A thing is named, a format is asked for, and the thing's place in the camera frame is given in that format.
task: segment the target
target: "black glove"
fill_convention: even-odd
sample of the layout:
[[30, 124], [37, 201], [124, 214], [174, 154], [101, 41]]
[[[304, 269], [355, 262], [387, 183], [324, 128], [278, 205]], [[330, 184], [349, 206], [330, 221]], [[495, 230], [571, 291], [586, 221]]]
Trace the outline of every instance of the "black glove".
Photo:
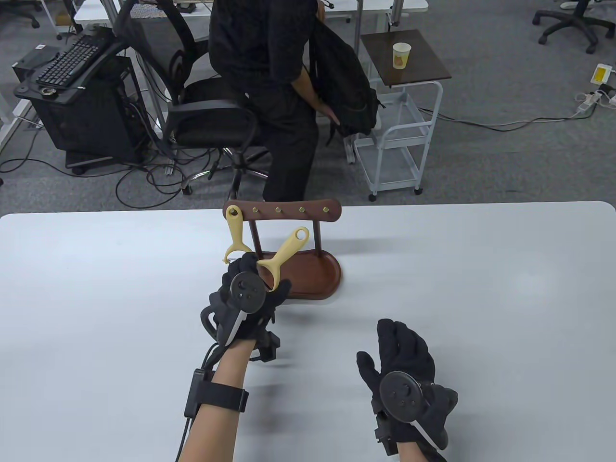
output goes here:
[[[357, 367], [363, 381], [372, 391], [373, 399], [378, 401], [381, 407], [383, 403], [379, 385], [381, 379], [392, 371], [405, 372], [419, 383], [434, 382], [434, 360], [423, 338], [409, 329], [406, 324], [393, 322], [391, 319], [381, 319], [376, 330], [379, 336], [381, 373], [375, 370], [374, 360], [365, 351], [357, 353]], [[425, 442], [423, 436], [411, 424], [400, 422], [391, 416], [388, 420], [392, 441], [396, 443]]]
[[[220, 294], [223, 303], [226, 303], [228, 298], [231, 296], [231, 281], [235, 276], [244, 271], [255, 274], [259, 273], [257, 271], [257, 256], [252, 252], [245, 253], [240, 259], [231, 262], [227, 272], [222, 275], [222, 286], [218, 289], [218, 293]], [[246, 319], [242, 321], [237, 333], [235, 334], [235, 339], [257, 341], [262, 339], [265, 334], [267, 324], [274, 318], [276, 308], [286, 300], [290, 290], [291, 281], [288, 279], [280, 281], [280, 284], [278, 284], [278, 288], [276, 290], [267, 293], [261, 309], [259, 309], [256, 313], [249, 314]], [[203, 319], [204, 315], [206, 315], [205, 310], [201, 312], [201, 322], [205, 326]], [[216, 319], [216, 315], [214, 315], [214, 322], [216, 324], [219, 323]]]

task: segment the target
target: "chair backrest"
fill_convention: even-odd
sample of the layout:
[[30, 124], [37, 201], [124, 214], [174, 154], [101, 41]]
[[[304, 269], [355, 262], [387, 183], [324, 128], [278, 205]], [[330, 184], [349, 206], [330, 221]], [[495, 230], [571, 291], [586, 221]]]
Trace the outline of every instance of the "chair backrest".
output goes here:
[[155, 5], [125, 1], [113, 33], [156, 71], [173, 104], [178, 104], [199, 55], [195, 39], [173, 0], [156, 0]]

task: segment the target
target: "white desk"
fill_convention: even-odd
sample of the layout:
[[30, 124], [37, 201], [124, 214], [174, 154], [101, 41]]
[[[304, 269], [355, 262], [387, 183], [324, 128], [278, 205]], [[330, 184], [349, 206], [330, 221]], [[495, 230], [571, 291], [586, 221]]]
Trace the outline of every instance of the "white desk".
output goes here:
[[[336, 0], [332, 2], [335, 6], [334, 9], [326, 8], [326, 14], [340, 14], [353, 12], [357, 10], [357, 0]], [[392, 5], [393, 0], [365, 0], [364, 12], [365, 13], [379, 13], [389, 11], [389, 7]], [[191, 14], [183, 14], [189, 26], [192, 26], [192, 22], [197, 18], [209, 18], [209, 9], [200, 2], [195, 3], [197, 9]], [[120, 10], [120, 4], [116, 1], [118, 11]], [[427, 11], [428, 2], [426, 0], [405, 0], [404, 11], [405, 12], [421, 12]], [[81, 25], [86, 24], [99, 24], [111, 27], [108, 24], [109, 18], [103, 8], [103, 4], [100, 0], [85, 0], [77, 14], [75, 15], [75, 22]]]
[[[264, 249], [294, 225], [259, 224]], [[385, 461], [355, 366], [380, 317], [424, 336], [460, 394], [448, 462], [613, 458], [611, 206], [352, 207], [322, 230], [344, 281], [278, 310], [236, 461]], [[228, 244], [220, 210], [0, 219], [0, 460], [172, 461]]]

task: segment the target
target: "backpack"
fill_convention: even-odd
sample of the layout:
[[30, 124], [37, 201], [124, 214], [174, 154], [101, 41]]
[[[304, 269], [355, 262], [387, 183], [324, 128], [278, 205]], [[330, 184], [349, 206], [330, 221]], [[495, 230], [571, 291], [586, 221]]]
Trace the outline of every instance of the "backpack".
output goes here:
[[353, 48], [317, 20], [309, 50], [312, 85], [340, 120], [340, 125], [331, 122], [327, 144], [335, 131], [342, 137], [357, 133], [369, 135], [376, 125], [376, 112], [381, 102], [370, 87]]

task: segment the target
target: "black shirt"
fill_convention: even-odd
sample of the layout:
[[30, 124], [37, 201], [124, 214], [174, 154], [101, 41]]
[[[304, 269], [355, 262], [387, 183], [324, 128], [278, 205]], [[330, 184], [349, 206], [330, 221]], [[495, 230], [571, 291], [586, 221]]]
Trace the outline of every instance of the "black shirt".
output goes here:
[[212, 67], [243, 92], [299, 77], [317, 0], [215, 0], [209, 26]]

